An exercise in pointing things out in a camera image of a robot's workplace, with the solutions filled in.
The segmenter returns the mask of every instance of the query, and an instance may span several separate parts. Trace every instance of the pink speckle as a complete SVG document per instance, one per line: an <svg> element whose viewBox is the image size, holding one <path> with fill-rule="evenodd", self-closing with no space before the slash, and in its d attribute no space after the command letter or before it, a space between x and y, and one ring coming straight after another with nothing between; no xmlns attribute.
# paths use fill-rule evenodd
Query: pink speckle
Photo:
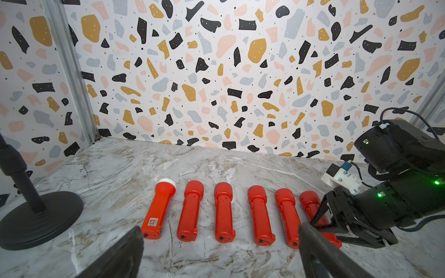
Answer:
<svg viewBox="0 0 445 278"><path fill-rule="evenodd" d="M351 11L347 11L343 18L343 28L351 25Z"/></svg>
<svg viewBox="0 0 445 278"><path fill-rule="evenodd" d="M401 38L401 39L406 38L406 37L408 37L409 35L412 34L413 30L414 30L414 27L409 27L408 29L400 32L397 37Z"/></svg>
<svg viewBox="0 0 445 278"><path fill-rule="evenodd" d="M236 36L227 35L222 36L218 41L218 50L216 52L216 57L221 58L229 48L231 48L236 42Z"/></svg>
<svg viewBox="0 0 445 278"><path fill-rule="evenodd" d="M239 8L233 11L233 14L235 16L243 16L247 12L247 4L241 5Z"/></svg>
<svg viewBox="0 0 445 278"><path fill-rule="evenodd" d="M46 49L39 48L38 50L36 50L36 55L42 59L46 59Z"/></svg>
<svg viewBox="0 0 445 278"><path fill-rule="evenodd" d="M252 101L253 101L253 94L252 94L252 93L249 93L249 94L247 95L247 104L250 104Z"/></svg>
<svg viewBox="0 0 445 278"><path fill-rule="evenodd" d="M206 133L208 132L207 130L205 130L204 128L202 128L202 126L200 126L200 125L198 125L198 126L196 127L196 130L198 131L199 135L203 135L203 134L206 134Z"/></svg>
<svg viewBox="0 0 445 278"><path fill-rule="evenodd" d="M222 79L222 83L224 84L224 86L230 85L232 84L232 81L230 81L230 79L226 76Z"/></svg>
<svg viewBox="0 0 445 278"><path fill-rule="evenodd" d="M374 34L376 36L383 37L382 30L380 30L378 27L374 30Z"/></svg>
<svg viewBox="0 0 445 278"><path fill-rule="evenodd" d="M146 13L147 7L144 4L144 0L134 0L136 3L136 8L138 9L139 13Z"/></svg>
<svg viewBox="0 0 445 278"><path fill-rule="evenodd" d="M138 86L139 90L145 92L145 87L142 84L141 80L139 79L139 76L136 76L136 85Z"/></svg>
<svg viewBox="0 0 445 278"><path fill-rule="evenodd" d="M337 75L335 76L334 81L342 80L342 79L343 79L343 75L340 72L337 72Z"/></svg>
<svg viewBox="0 0 445 278"><path fill-rule="evenodd" d="M90 44L84 44L83 49L84 49L86 52L93 53L93 46L90 45Z"/></svg>
<svg viewBox="0 0 445 278"><path fill-rule="evenodd" d="M312 23L312 18L307 21L307 36L315 36L315 24Z"/></svg>
<svg viewBox="0 0 445 278"><path fill-rule="evenodd" d="M271 38L271 43L275 43L278 41L278 28L277 27L267 28L266 33Z"/></svg>
<svg viewBox="0 0 445 278"><path fill-rule="evenodd" d="M425 62L431 62L433 60L435 51L436 51L435 47L427 48L423 51L425 53Z"/></svg>
<svg viewBox="0 0 445 278"><path fill-rule="evenodd" d="M392 89L394 89L394 87L397 85L397 82L391 82L391 83L389 83L388 84L388 89L390 89L390 90L392 90Z"/></svg>
<svg viewBox="0 0 445 278"><path fill-rule="evenodd" d="M34 161L34 159L36 159L36 157L39 153L38 152L34 152L34 153L20 152L20 154L22 155L22 158L23 158L23 160L25 160L26 164L31 164Z"/></svg>
<svg viewBox="0 0 445 278"><path fill-rule="evenodd" d="M281 93L281 95L279 96L279 104L281 105L281 107L286 106L286 101L284 100L284 93Z"/></svg>
<svg viewBox="0 0 445 278"><path fill-rule="evenodd" d="M252 65L250 65L250 64L245 64L245 65L243 66L243 71L245 71L245 72L248 73L248 72L250 71L251 67L252 67Z"/></svg>
<svg viewBox="0 0 445 278"><path fill-rule="evenodd" d="M147 9L145 8L143 0L136 0L136 6L138 7L138 11L139 11L138 2L142 2L145 12L147 12ZM96 11L101 15L103 20L109 19L107 10L105 9L104 2L100 1L100 2L96 2L96 3L92 3L91 6L93 6L93 8L96 9Z"/></svg>
<svg viewBox="0 0 445 278"><path fill-rule="evenodd" d="M201 113L202 113L202 114L206 114L206 115L208 115L208 114L210 113L210 108L208 108L208 107L203 107L203 108L201 109Z"/></svg>
<svg viewBox="0 0 445 278"><path fill-rule="evenodd" d="M386 40L383 49L384 49L385 51L388 51L388 50L391 49L391 47L392 47L392 36L389 37L389 38Z"/></svg>
<svg viewBox="0 0 445 278"><path fill-rule="evenodd" d="M130 51L130 49L128 48L128 46L126 46L125 44L121 44L120 42L118 42L117 40L114 41L114 43L116 44L117 48L121 49L121 50L125 50L127 52Z"/></svg>
<svg viewBox="0 0 445 278"><path fill-rule="evenodd" d="M193 61L194 61L193 57L190 54L186 53L186 63L190 63Z"/></svg>
<svg viewBox="0 0 445 278"><path fill-rule="evenodd" d="M366 72L366 76L371 76L375 74L376 71L389 64L389 62L391 62L391 59L392 59L391 55L377 57L374 61L372 61L368 72Z"/></svg>
<svg viewBox="0 0 445 278"><path fill-rule="evenodd" d="M213 13L214 15L218 15L218 11L215 9L215 7L214 6L212 6L212 5L208 5L207 6L207 11L209 11L209 12L211 12L211 13Z"/></svg>
<svg viewBox="0 0 445 278"><path fill-rule="evenodd" d="M193 126L193 123L191 121L185 121L184 124L186 125L186 127L189 129Z"/></svg>
<svg viewBox="0 0 445 278"><path fill-rule="evenodd" d="M29 100L32 106L36 105L36 103L40 105L42 104L39 98L35 95L27 96L26 98Z"/></svg>
<svg viewBox="0 0 445 278"><path fill-rule="evenodd" d="M206 102L207 101L206 90L205 89L202 89L201 91L199 91L199 96L201 97L202 102Z"/></svg>
<svg viewBox="0 0 445 278"><path fill-rule="evenodd" d="M269 143L274 145L278 143L280 137L281 137L280 133L275 129L269 130L266 133L266 138L269 140Z"/></svg>
<svg viewBox="0 0 445 278"><path fill-rule="evenodd" d="M191 36L193 33L191 32L193 26L187 26L186 27L186 36Z"/></svg>
<svg viewBox="0 0 445 278"><path fill-rule="evenodd" d="M230 22L230 15L226 15L224 17L224 28L229 31L232 28L232 23Z"/></svg>
<svg viewBox="0 0 445 278"><path fill-rule="evenodd" d="M101 77L101 82L102 82L102 85L104 85L104 88L106 89L108 87L108 80L105 76Z"/></svg>
<svg viewBox="0 0 445 278"><path fill-rule="evenodd" d="M47 173L52 172L55 168L59 167L59 165L61 165L62 163L63 163L63 160L55 161L55 162L49 164L48 166L46 166L45 171Z"/></svg>
<svg viewBox="0 0 445 278"><path fill-rule="evenodd" d="M339 107L335 108L335 112L337 113L337 118L341 116L342 110L343 110L343 105L340 105Z"/></svg>

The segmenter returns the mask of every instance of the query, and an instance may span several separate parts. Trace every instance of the white marble surface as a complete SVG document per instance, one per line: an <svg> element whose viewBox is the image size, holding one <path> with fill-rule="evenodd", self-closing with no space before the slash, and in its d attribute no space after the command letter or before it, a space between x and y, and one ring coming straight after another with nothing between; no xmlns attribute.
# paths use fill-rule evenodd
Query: white marble surface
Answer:
<svg viewBox="0 0 445 278"><path fill-rule="evenodd" d="M203 149L142 141L102 138L62 166L38 186L41 194L69 190L80 195L85 208L78 221L55 239L22 251L0 249L0 277L75 277L134 225L141 225L160 178L177 183L164 221L161 239L144 240L138 277L304 277L300 254L286 245L275 191L287 187L295 198L306 190L320 196L330 188L320 180L329 161ZM195 242L176 238L190 180L205 186ZM214 239L214 186L228 182L236 239ZM261 185L276 241L257 246L253 241L247 189ZM0 218L23 202L0 209ZM302 221L307 221L300 205ZM374 277L443 277L445 221L438 220L416 233L394 229L399 243L383 249L344 244L342 251Z"/></svg>

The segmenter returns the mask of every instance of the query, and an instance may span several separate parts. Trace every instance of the black pole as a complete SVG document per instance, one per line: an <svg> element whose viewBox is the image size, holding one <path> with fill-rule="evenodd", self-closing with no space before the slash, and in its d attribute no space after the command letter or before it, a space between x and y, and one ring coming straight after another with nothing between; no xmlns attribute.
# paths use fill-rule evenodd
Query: black pole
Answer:
<svg viewBox="0 0 445 278"><path fill-rule="evenodd" d="M46 207L26 173L26 162L20 153L11 145L6 144L0 133L0 169L15 182L20 193L36 214Z"/></svg>

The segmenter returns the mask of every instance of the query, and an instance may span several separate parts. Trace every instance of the gray speckle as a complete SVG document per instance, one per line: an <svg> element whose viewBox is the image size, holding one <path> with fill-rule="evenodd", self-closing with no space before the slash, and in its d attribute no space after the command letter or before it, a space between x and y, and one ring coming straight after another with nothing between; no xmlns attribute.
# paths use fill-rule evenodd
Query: gray speckle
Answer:
<svg viewBox="0 0 445 278"><path fill-rule="evenodd" d="M165 92L167 90L168 78L164 77L161 81L158 81L151 86L151 89L155 92Z"/></svg>
<svg viewBox="0 0 445 278"><path fill-rule="evenodd" d="M163 126L158 127L158 136L161 136L164 133L165 130L166 129Z"/></svg>
<svg viewBox="0 0 445 278"><path fill-rule="evenodd" d="M322 53L323 53L323 55L325 55L325 56L326 56L326 55L328 55L328 54L330 53L330 52L329 52L329 49L328 49L328 47L327 47L327 46L325 46L325 47L324 47L324 49L323 49L323 52L322 52Z"/></svg>
<svg viewBox="0 0 445 278"><path fill-rule="evenodd" d="M211 53L212 52L212 44L204 39L204 37L201 35L201 32L198 32L198 38L199 41L201 42L201 46L202 46L202 53L204 55L206 55L207 53Z"/></svg>
<svg viewBox="0 0 445 278"><path fill-rule="evenodd" d="M116 62L113 61L112 54L108 55L107 68L111 69L112 71L116 69Z"/></svg>
<svg viewBox="0 0 445 278"><path fill-rule="evenodd" d="M256 115L257 117L259 117L259 116L264 116L264 113L261 112L261 110L259 110L258 108L255 109L254 113L255 113L255 115Z"/></svg>
<svg viewBox="0 0 445 278"><path fill-rule="evenodd" d="M179 110L176 110L174 107L173 107L173 113L174 113L174 115L178 118L178 119L180 119L180 118L182 118L184 115L181 113L181 111L179 111Z"/></svg>
<svg viewBox="0 0 445 278"><path fill-rule="evenodd" d="M429 72L427 73L427 75L429 77L433 76L433 74L435 74L437 71L439 70L439 63L434 62L433 66L431 67L431 69L429 70Z"/></svg>
<svg viewBox="0 0 445 278"><path fill-rule="evenodd" d="M224 109L224 107L219 106L219 107L218 107L218 112L217 112L217 114L222 118L222 120L223 120L224 122L227 121L227 118L226 118L227 111Z"/></svg>
<svg viewBox="0 0 445 278"><path fill-rule="evenodd" d="M215 141L216 143L218 143L219 141L221 141L223 139L223 137L221 136L221 134L215 135L213 136L212 140Z"/></svg>
<svg viewBox="0 0 445 278"><path fill-rule="evenodd" d="M329 129L327 125L319 125L317 126L318 130L320 131L320 135L323 137L329 136Z"/></svg>
<svg viewBox="0 0 445 278"><path fill-rule="evenodd" d="M392 95L390 95L390 94L384 94L384 95L382 95L382 96L380 97L380 100L381 100L381 101L390 101L390 100L392 100L392 98L393 98L394 96L395 96L394 94L392 94Z"/></svg>
<svg viewBox="0 0 445 278"><path fill-rule="evenodd" d="M292 106L294 107L303 107L307 104L307 102L311 99L311 94L307 94L304 97L301 97L297 100L294 100L294 102L292 102Z"/></svg>
<svg viewBox="0 0 445 278"><path fill-rule="evenodd" d="M405 93L403 93L403 95L401 95L401 96L397 99L397 103L401 105L401 104L406 100L406 98L408 97L409 92L410 92L410 91L406 91Z"/></svg>
<svg viewBox="0 0 445 278"><path fill-rule="evenodd" d="M364 71L365 62L362 59L360 59L358 52L356 53L355 56L356 56L356 69L355 69L354 73L359 73L359 72Z"/></svg>
<svg viewBox="0 0 445 278"><path fill-rule="evenodd" d="M339 98L340 97L340 91L339 90L336 90L335 92L332 92L331 93L331 99L334 101L334 100L336 100L337 98Z"/></svg>
<svg viewBox="0 0 445 278"><path fill-rule="evenodd" d="M246 135L246 137L240 142L241 146L245 146L250 143L249 137Z"/></svg>
<svg viewBox="0 0 445 278"><path fill-rule="evenodd" d="M114 27L116 28L116 35L122 38L124 36L124 26L122 26L122 24L117 19L115 19Z"/></svg>
<svg viewBox="0 0 445 278"><path fill-rule="evenodd" d="M243 77L239 81L239 83L242 85L250 85L250 84L252 84L252 82L253 82L253 77L252 78Z"/></svg>
<svg viewBox="0 0 445 278"><path fill-rule="evenodd" d="M258 81L258 86L259 86L261 89L264 89L264 86L266 86L266 83L267 83L267 79L266 79L266 77L267 77L267 73L263 74L263 76L261 77L261 79Z"/></svg>
<svg viewBox="0 0 445 278"><path fill-rule="evenodd" d="M148 53L148 55L158 55L158 52L157 51L154 51L153 49L147 49L147 53Z"/></svg>
<svg viewBox="0 0 445 278"><path fill-rule="evenodd" d="M320 20L326 27L329 27L331 24L328 15L324 11L320 11L317 15L317 19Z"/></svg>
<svg viewBox="0 0 445 278"><path fill-rule="evenodd" d="M363 25L363 24L366 24L366 22L368 22L368 19L361 17L361 18L359 18L359 21L357 21L357 23L354 24L354 26Z"/></svg>
<svg viewBox="0 0 445 278"><path fill-rule="evenodd" d="M59 157L59 154L60 154L60 151L61 151L61 150L62 150L62 149L61 149L59 146L54 145L53 148L50 149L50 151L49 151L49 157L50 157L50 158Z"/></svg>
<svg viewBox="0 0 445 278"><path fill-rule="evenodd" d="M341 153L343 152L343 148L342 148L342 147L337 148L337 149L333 150L332 152L333 152L335 155L339 155L339 154L341 154Z"/></svg>
<svg viewBox="0 0 445 278"><path fill-rule="evenodd" d="M45 64L42 67L43 74L55 74L57 72L56 64Z"/></svg>
<svg viewBox="0 0 445 278"><path fill-rule="evenodd" d="M294 15L287 20L286 31L284 32L285 38L295 39L297 37L301 23L303 22L303 18L304 18L304 10L297 9Z"/></svg>
<svg viewBox="0 0 445 278"><path fill-rule="evenodd" d="M163 32L165 35L170 34L170 30L167 28L167 26L166 26L165 24L162 25L162 32Z"/></svg>
<svg viewBox="0 0 445 278"><path fill-rule="evenodd" d="M354 121L350 121L348 126L346 127L347 130L349 130L349 134L352 136L354 135L354 130L357 128Z"/></svg>
<svg viewBox="0 0 445 278"><path fill-rule="evenodd" d="M114 133L119 134L122 131L124 131L124 129L121 127L119 123L116 123L116 127L114 128Z"/></svg>
<svg viewBox="0 0 445 278"><path fill-rule="evenodd" d="M23 94L23 92L19 92L19 91L13 92L12 93L12 97L10 97L9 100L10 101L16 101L16 100L18 100L20 98L20 96L22 94Z"/></svg>
<svg viewBox="0 0 445 278"><path fill-rule="evenodd" d="M115 97L119 102L127 101L127 99L124 98L124 97L123 97L121 94L119 94L119 93L116 93L116 94L114 95L114 97Z"/></svg>
<svg viewBox="0 0 445 278"><path fill-rule="evenodd" d="M287 53L287 47L284 44L284 42L281 43L280 47L279 47L279 52L278 52L278 57L280 57L281 59L284 58L284 56Z"/></svg>
<svg viewBox="0 0 445 278"><path fill-rule="evenodd" d="M343 47L344 47L344 42L339 41L338 43L336 43L336 45L334 46L332 51L333 52L338 51L338 50L342 49Z"/></svg>
<svg viewBox="0 0 445 278"><path fill-rule="evenodd" d="M47 113L36 110L34 111L34 119L38 124L48 125L52 128L54 127L54 123L49 120L49 114Z"/></svg>
<svg viewBox="0 0 445 278"><path fill-rule="evenodd" d="M374 8L379 18L386 18L396 0L374 0Z"/></svg>
<svg viewBox="0 0 445 278"><path fill-rule="evenodd" d="M86 60L86 65L90 66L90 67L99 67L101 65L101 60L100 59L93 59L93 58L88 58Z"/></svg>
<svg viewBox="0 0 445 278"><path fill-rule="evenodd" d="M173 134L176 136L182 136L182 133L177 129L173 130Z"/></svg>
<svg viewBox="0 0 445 278"><path fill-rule="evenodd" d="M176 30L176 29L179 29L181 27L182 27L182 20L175 19L173 21L173 27L172 27L173 31Z"/></svg>
<svg viewBox="0 0 445 278"><path fill-rule="evenodd" d="M202 123L202 119L199 116L198 112L196 112L194 110L190 110L190 111L187 111L187 115L189 115L190 118L192 118L193 122L198 123L198 124Z"/></svg>
<svg viewBox="0 0 445 278"><path fill-rule="evenodd" d="M187 76L189 78L190 83L195 84L198 81L198 78L196 77L195 73L190 74Z"/></svg>

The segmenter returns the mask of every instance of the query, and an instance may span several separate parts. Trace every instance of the black cable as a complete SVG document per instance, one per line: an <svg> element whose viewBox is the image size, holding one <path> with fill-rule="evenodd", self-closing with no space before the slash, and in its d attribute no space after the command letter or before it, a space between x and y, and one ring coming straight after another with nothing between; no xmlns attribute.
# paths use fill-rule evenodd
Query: black cable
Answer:
<svg viewBox="0 0 445 278"><path fill-rule="evenodd" d="M428 122L427 122L421 115L419 115L419 114L416 113L416 112L410 111L410 110L405 110L405 109L396 108L396 107L390 107L390 108L387 108L387 109L385 109L385 110L382 111L382 114L380 114L380 121L381 121L381 122L383 122L383 113L385 113L385 112L388 111L388 110L399 110L399 111L408 112L408 113L411 113L411 114L413 114L413 115L418 116L419 119L421 119L422 122L425 123L425 125L429 127L429 129L431 130L431 133L434 135L434 137L435 137L437 140L440 141L439 136L437 135L436 131L434 131L434 129L429 125L429 123L428 123Z"/></svg>
<svg viewBox="0 0 445 278"><path fill-rule="evenodd" d="M417 224L417 226L415 226L413 228L401 228L399 226L396 226L396 227L402 231L405 231L405 232L416 232L416 231L422 229L423 226L425 226L428 222L431 222L436 219L441 219L441 218L445 218L445 215L441 214L441 215L433 215L433 216L427 217L427 218L423 219L422 221L420 221L419 224Z"/></svg>

